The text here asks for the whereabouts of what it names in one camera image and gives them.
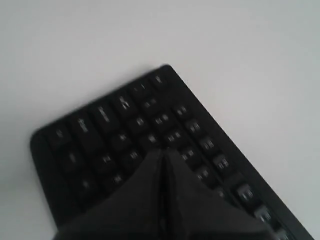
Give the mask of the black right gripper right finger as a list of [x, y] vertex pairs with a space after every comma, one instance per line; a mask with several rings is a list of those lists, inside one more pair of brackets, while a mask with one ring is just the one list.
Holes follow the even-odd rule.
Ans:
[[179, 152], [163, 153], [167, 230], [171, 240], [273, 240], [262, 221], [228, 203], [191, 171]]

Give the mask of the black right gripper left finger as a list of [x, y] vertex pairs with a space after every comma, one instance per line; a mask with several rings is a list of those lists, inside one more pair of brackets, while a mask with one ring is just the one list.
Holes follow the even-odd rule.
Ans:
[[158, 240], [163, 153], [150, 151], [115, 193], [76, 217], [56, 240]]

